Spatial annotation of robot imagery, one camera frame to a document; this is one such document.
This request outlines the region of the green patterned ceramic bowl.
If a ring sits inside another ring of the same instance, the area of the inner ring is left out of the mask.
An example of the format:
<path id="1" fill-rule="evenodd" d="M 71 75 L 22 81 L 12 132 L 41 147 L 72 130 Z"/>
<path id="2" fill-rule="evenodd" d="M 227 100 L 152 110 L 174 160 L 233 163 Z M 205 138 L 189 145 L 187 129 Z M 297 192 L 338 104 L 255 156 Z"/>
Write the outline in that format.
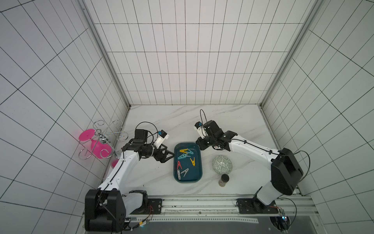
<path id="1" fill-rule="evenodd" d="M 216 156 L 212 161 L 214 171 L 220 175 L 229 174 L 233 169 L 231 160 L 224 155 Z"/>

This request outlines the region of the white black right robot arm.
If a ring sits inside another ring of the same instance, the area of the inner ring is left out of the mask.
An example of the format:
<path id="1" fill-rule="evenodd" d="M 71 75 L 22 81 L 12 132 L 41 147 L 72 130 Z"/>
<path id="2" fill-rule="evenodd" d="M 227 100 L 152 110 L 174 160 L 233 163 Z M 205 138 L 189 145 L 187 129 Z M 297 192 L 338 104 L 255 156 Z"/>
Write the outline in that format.
<path id="1" fill-rule="evenodd" d="M 242 204 L 244 209 L 255 214 L 267 212 L 273 202 L 282 195 L 292 195 L 303 177 L 303 170 L 289 149 L 264 147 L 232 131 L 199 137 L 196 144 L 202 151 L 212 147 L 244 155 L 270 171 L 270 180 L 260 187 L 249 202 Z"/>

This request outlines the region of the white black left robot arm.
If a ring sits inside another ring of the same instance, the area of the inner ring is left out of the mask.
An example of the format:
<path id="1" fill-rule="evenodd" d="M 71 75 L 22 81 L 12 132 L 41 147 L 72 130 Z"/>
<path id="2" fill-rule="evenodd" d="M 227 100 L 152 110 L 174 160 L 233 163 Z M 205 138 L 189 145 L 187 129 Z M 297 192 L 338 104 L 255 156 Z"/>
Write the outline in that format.
<path id="1" fill-rule="evenodd" d="M 126 228 L 125 220 L 134 211 L 152 211 L 144 190 L 132 190 L 122 195 L 127 179 L 142 158 L 155 158 L 160 163 L 175 154 L 161 144 L 156 147 L 143 139 L 132 139 L 122 147 L 117 165 L 97 189 L 85 196 L 84 227 L 87 232 L 120 233 Z"/>

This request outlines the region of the aluminium mounting rail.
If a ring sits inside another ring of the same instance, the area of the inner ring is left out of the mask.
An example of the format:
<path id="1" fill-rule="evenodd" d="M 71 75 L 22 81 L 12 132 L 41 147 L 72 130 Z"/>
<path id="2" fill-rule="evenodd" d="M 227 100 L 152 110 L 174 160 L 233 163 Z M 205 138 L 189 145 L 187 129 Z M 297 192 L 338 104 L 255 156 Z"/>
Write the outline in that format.
<path id="1" fill-rule="evenodd" d="M 152 196 L 155 202 L 152 212 L 132 214 L 139 222 L 187 222 L 187 221 L 239 221 L 258 223 L 260 216 L 282 216 L 291 220 L 302 216 L 319 216 L 310 197 L 290 196 L 275 200 L 264 210 L 250 208 L 250 196 L 235 195 L 184 195 Z"/>

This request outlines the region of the black cap spice jar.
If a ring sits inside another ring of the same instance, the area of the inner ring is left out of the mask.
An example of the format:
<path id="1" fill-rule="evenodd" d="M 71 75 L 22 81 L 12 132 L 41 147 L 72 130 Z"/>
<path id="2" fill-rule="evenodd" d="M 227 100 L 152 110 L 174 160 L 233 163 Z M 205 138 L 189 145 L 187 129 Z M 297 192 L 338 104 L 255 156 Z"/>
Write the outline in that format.
<path id="1" fill-rule="evenodd" d="M 228 182 L 229 182 L 229 175 L 222 174 L 219 180 L 219 185 L 221 187 L 225 187 Z"/>

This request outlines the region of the teal plastic storage box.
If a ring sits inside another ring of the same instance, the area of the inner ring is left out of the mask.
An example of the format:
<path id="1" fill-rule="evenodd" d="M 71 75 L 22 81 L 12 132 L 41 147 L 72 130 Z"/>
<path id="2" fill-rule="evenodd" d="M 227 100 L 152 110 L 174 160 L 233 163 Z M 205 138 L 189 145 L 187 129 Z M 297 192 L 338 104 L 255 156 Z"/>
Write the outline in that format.
<path id="1" fill-rule="evenodd" d="M 194 152 L 193 156 L 189 158 L 185 158 L 182 160 L 178 160 L 177 158 L 182 155 L 179 151 L 181 149 L 190 149 Z M 178 143 L 174 147 L 174 162 L 173 162 L 173 175 L 176 181 L 180 183 L 195 183 L 198 182 L 203 175 L 203 169 L 202 169 L 202 157 L 201 157 L 201 151 L 198 147 L 198 145 L 194 142 L 182 142 Z M 190 158 L 195 158 L 196 165 L 193 166 L 191 163 Z M 180 161 L 182 165 L 182 169 L 179 169 L 180 172 L 189 168 L 189 172 L 186 174 L 185 177 L 181 175 L 181 180 L 178 180 L 177 178 L 177 162 Z"/>

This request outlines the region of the teal clothespin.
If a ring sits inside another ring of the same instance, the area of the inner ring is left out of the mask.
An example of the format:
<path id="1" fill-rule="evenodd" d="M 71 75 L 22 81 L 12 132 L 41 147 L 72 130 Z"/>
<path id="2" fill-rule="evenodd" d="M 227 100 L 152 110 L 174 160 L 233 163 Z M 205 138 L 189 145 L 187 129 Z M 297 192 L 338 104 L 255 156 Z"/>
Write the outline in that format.
<path id="1" fill-rule="evenodd" d="M 185 158 L 189 158 L 191 156 L 193 156 L 193 154 L 185 153 L 185 154 L 180 155 L 177 159 L 182 160 L 182 159 L 185 159 Z"/>

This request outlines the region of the pink wine glass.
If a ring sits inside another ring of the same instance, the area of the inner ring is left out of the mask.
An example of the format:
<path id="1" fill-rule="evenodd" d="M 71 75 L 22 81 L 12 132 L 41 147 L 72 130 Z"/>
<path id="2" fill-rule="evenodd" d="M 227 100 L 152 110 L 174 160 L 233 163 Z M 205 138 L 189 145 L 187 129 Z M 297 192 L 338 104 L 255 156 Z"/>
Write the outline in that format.
<path id="1" fill-rule="evenodd" d="M 102 133 L 100 129 L 88 129 L 79 136 L 79 143 L 83 147 L 78 154 L 80 160 L 95 157 L 99 160 L 115 158 L 116 153 L 111 144 L 109 134 Z"/>

